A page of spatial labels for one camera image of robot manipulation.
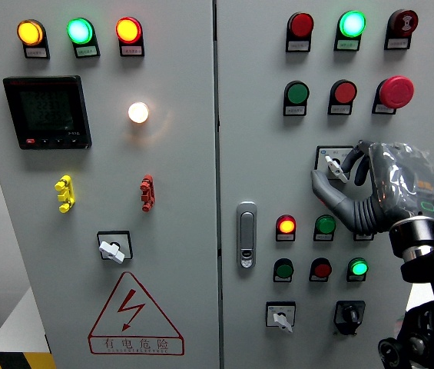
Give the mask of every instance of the yellow indicator light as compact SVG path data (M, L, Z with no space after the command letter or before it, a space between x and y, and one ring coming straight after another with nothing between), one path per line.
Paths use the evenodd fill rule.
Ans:
M280 223L280 231L283 233L292 233L295 230L295 223L292 221L282 221Z
M128 117L135 123L143 123L148 119L148 106L143 102L135 102L128 109Z
M116 24L116 34L122 42L133 44L141 37L140 23L135 18L121 18Z
M39 45L44 38L44 32L39 22L27 19L17 26L17 36L27 46Z

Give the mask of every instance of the red push button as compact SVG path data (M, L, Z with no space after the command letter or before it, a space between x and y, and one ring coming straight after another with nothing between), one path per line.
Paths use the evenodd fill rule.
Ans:
M418 26L418 15L413 10L400 9L389 18L389 27L397 37L409 37Z
M407 105L414 93L415 86L409 78L395 75L383 82L379 91L379 99L387 108L398 109Z
M353 101L356 97L356 86L349 81L341 82L340 85L336 87L334 92L334 98L342 103L348 104Z
M310 14L298 13L292 17L289 28L296 37L307 37L312 33L314 20Z
M327 278L331 275L332 271L331 265L328 264L319 264L314 268L314 274L318 278Z

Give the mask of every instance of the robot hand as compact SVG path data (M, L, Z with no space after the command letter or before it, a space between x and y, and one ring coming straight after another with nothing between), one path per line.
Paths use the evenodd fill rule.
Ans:
M362 201L331 186L323 172L311 172L314 194L348 229L375 234L417 215L434 218L434 166L425 153L407 144L359 141L341 165L343 172L360 158L355 185L363 185L369 171L372 182L372 195Z

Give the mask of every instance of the illuminated indicator light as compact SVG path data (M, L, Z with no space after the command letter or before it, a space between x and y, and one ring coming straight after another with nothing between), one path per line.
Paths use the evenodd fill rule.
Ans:
M148 119L148 106L143 102L135 102L128 109L128 117L135 123L143 123Z
M133 44L141 37L140 23L135 18L121 18L116 24L116 34L122 42Z
M39 45L44 38L42 27L29 19L18 24L17 36L27 46Z
M92 26L87 19L76 18L72 19L67 26L68 37L79 45L87 44L92 40Z
M280 231L283 233L292 233L295 231L295 222L286 219L280 223Z
M301 83L296 83L288 89L287 97L293 104L301 104L309 97L309 89Z
M407 105L415 94L415 86L403 75L386 79L379 91L379 99L387 108L398 109Z
M357 10L346 12L340 19L340 31L346 37L358 37L365 29L365 15Z
M290 30L296 37L306 37L310 35L314 28L314 20L307 13L295 15L290 23Z
M341 104L347 104L356 97L355 85L351 82L344 82L339 85L335 92L334 98Z
M434 212L434 206L432 203L430 202L426 202L426 201L422 201L422 208L427 210L427 211L432 211Z
M369 267L364 259L356 258L350 262L349 269L354 275L360 276L364 275L369 270Z

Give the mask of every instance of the green push button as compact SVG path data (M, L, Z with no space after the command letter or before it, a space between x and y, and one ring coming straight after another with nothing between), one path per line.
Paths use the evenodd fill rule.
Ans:
M317 218L316 228L322 234L332 234L336 229L336 221L331 215L323 215Z
M302 104L309 97L309 89L302 83L290 86L287 97L293 104Z
M293 268L290 265L284 264L277 268L277 276L280 278L290 278L293 274Z

